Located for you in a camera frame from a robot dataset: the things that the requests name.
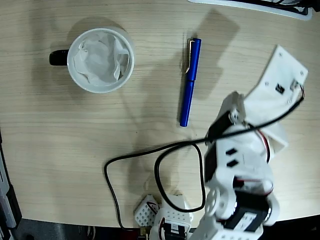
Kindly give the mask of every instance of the mug handle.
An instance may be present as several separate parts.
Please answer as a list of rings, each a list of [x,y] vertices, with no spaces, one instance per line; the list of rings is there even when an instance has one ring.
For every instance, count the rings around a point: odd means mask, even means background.
[[[52,66],[67,66],[68,49],[53,51],[49,55],[49,63]]]

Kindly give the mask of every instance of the blue pen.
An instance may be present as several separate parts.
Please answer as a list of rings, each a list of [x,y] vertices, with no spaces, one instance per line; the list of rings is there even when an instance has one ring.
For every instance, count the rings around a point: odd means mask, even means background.
[[[189,113],[191,108],[192,94],[194,92],[198,61],[200,55],[201,39],[193,38],[189,41],[189,66],[186,70],[185,89],[181,110],[180,126],[188,125]]]

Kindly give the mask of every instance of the tissue paper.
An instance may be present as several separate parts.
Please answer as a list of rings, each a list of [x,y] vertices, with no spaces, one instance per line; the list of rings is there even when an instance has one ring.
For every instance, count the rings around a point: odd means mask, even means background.
[[[75,70],[95,86],[116,83],[129,64],[129,51],[115,35],[107,32],[86,37],[73,58]]]

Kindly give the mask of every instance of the wood grain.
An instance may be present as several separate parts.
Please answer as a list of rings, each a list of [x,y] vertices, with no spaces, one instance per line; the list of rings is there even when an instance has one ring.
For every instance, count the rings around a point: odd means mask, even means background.
[[[320,15],[311,21],[186,0],[7,0],[0,9],[0,127],[3,151],[24,218],[118,226],[103,176],[110,158],[203,137],[224,97],[247,93],[276,44],[309,70],[306,100],[283,125],[290,146],[271,162],[280,220],[320,214]],[[80,89],[65,67],[48,63],[82,32],[125,29],[136,65],[119,90]],[[177,117],[187,38],[202,38],[190,123]],[[123,224],[132,227],[143,195],[158,195],[157,154],[110,167]],[[161,169],[168,193],[200,204],[197,153],[170,155]],[[202,212],[195,214],[196,226]]]

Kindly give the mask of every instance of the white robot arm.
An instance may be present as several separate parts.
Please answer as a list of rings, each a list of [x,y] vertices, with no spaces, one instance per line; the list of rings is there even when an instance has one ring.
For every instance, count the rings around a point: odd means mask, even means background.
[[[307,75],[308,70],[278,46],[259,84],[246,97],[233,92],[224,99],[207,136],[215,139],[290,113],[299,96],[304,97]],[[257,240],[263,225],[277,221],[280,207],[268,162],[288,146],[280,123],[206,144],[204,181],[209,193],[198,227],[189,234],[193,216],[163,201],[150,240]],[[182,196],[169,198],[188,208]]]

